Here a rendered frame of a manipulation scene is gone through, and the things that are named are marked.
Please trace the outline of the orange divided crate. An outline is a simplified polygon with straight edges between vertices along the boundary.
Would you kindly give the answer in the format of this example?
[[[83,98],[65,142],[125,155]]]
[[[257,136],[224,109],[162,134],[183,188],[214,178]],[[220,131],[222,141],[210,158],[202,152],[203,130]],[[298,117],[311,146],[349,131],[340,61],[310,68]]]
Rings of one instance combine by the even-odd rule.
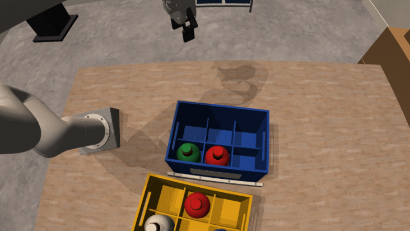
[[[184,208],[185,199],[195,192],[205,194],[211,203],[208,215],[200,219],[190,217]],[[253,195],[148,173],[131,231],[145,231],[146,220],[156,214],[171,217],[175,223],[174,231],[247,231],[252,198]]]

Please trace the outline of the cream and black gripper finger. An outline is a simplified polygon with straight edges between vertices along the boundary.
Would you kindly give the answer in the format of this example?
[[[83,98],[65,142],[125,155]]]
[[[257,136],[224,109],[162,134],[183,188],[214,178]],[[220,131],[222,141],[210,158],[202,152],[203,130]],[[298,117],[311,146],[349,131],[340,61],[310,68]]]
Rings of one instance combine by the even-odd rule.
[[[189,40],[193,40],[195,38],[194,29],[196,27],[198,27],[196,19],[195,19],[194,15],[193,15],[193,12],[191,10],[191,7],[187,8],[187,18],[186,18],[185,22],[188,22],[188,21],[190,22],[190,25],[188,25],[187,27],[186,27],[185,23],[182,24],[182,27],[183,27],[183,31],[182,31],[183,41],[185,43],[188,42]]]
[[[172,17],[171,17],[170,19],[171,19],[171,25],[172,25],[172,29],[173,29],[173,30],[182,27],[182,25],[179,25],[178,23],[176,23],[176,22],[172,19]]]

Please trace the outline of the blue crate with dividers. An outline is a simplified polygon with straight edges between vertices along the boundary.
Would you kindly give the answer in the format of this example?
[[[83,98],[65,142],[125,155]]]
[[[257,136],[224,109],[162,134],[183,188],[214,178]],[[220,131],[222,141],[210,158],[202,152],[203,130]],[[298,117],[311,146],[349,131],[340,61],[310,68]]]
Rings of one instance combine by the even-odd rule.
[[[177,159],[185,143],[198,146],[201,163]],[[206,164],[213,146],[232,150],[228,167]],[[165,161],[174,173],[256,183],[269,171],[269,110],[178,100]]]

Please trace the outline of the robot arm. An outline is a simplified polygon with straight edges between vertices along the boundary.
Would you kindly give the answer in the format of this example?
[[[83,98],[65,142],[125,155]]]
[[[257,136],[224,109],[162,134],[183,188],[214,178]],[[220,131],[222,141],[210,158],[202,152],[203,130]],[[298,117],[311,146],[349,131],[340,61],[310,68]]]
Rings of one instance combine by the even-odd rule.
[[[0,0],[0,34],[67,0]],[[80,147],[98,149],[110,137],[99,114],[59,118],[37,96],[0,83],[0,154],[33,149],[53,158]]]

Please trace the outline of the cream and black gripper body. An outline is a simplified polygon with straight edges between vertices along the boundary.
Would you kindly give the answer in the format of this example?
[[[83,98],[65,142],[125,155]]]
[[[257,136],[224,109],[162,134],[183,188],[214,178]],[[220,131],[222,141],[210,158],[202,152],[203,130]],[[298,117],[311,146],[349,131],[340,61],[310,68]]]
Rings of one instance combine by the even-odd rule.
[[[182,25],[187,18],[187,8],[191,7],[193,15],[196,18],[195,0],[162,0],[164,10],[172,17],[172,19]]]

